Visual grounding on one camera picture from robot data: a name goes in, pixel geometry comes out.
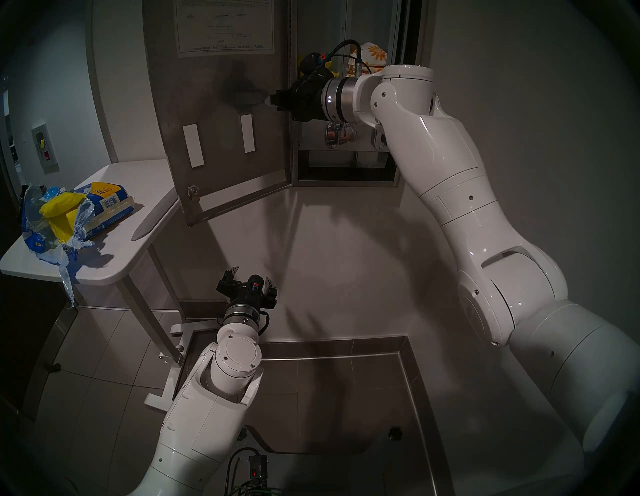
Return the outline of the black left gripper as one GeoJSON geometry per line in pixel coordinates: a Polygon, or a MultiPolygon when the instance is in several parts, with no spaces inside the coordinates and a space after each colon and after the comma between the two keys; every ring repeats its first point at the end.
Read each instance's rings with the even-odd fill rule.
{"type": "Polygon", "coordinates": [[[278,289],[269,277],[264,281],[241,282],[235,279],[238,267],[225,270],[217,285],[217,292],[226,296],[231,305],[248,305],[256,310],[273,310],[277,304],[278,289]]]}

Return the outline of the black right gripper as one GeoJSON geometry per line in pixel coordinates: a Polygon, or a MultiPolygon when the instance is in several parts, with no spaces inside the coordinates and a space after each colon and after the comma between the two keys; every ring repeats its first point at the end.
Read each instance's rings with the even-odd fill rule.
{"type": "Polygon", "coordinates": [[[292,96],[290,91],[277,91],[271,95],[270,106],[289,109],[286,101],[292,98],[289,113],[295,122],[328,121],[323,103],[323,90],[328,81],[329,77],[325,75],[313,75],[308,79],[300,77],[292,85],[292,96]]]}

